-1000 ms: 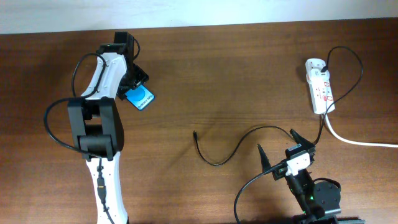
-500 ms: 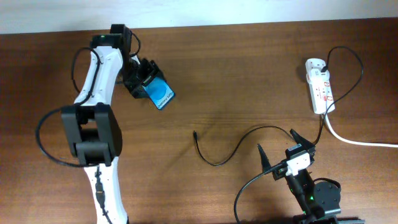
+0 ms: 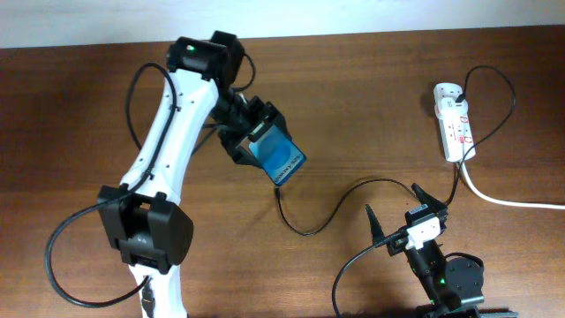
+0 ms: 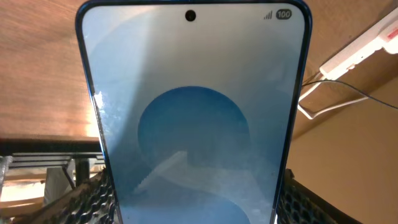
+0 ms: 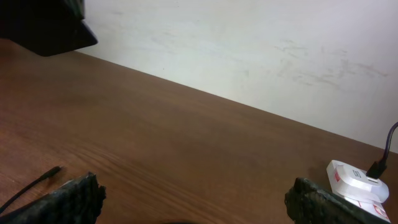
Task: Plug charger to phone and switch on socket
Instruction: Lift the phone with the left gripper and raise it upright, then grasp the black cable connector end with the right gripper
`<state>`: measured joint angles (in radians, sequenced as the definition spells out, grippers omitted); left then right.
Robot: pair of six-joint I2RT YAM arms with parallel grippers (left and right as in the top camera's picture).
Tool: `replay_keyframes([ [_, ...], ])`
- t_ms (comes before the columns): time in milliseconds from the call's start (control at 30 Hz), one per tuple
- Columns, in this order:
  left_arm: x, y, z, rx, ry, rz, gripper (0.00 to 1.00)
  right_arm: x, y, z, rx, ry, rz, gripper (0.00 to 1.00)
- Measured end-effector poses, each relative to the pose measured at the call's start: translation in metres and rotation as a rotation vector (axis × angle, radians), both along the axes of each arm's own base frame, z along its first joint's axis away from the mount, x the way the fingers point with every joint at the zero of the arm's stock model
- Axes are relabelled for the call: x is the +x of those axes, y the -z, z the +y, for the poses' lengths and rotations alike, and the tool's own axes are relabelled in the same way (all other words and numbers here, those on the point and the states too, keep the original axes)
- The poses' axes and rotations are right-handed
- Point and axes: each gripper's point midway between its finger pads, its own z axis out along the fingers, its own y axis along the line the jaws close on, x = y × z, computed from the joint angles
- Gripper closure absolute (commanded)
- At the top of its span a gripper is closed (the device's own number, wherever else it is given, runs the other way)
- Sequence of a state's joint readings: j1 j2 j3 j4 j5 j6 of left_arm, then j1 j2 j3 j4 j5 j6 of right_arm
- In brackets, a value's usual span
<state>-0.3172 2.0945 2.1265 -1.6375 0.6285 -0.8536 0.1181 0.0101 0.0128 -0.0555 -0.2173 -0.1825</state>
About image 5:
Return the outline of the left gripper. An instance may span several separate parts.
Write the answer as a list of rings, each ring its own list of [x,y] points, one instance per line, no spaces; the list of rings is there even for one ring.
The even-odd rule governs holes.
[[[1,38],[49,57],[98,43],[84,0],[1,0]]]

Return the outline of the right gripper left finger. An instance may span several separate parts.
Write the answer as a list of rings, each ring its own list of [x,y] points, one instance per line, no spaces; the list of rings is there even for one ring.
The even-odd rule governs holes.
[[[1,217],[1,224],[95,224],[106,187],[88,173]]]

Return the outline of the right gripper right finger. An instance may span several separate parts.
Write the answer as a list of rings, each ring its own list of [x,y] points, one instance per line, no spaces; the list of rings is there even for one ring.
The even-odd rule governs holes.
[[[302,177],[296,178],[284,202],[295,224],[388,224]]]

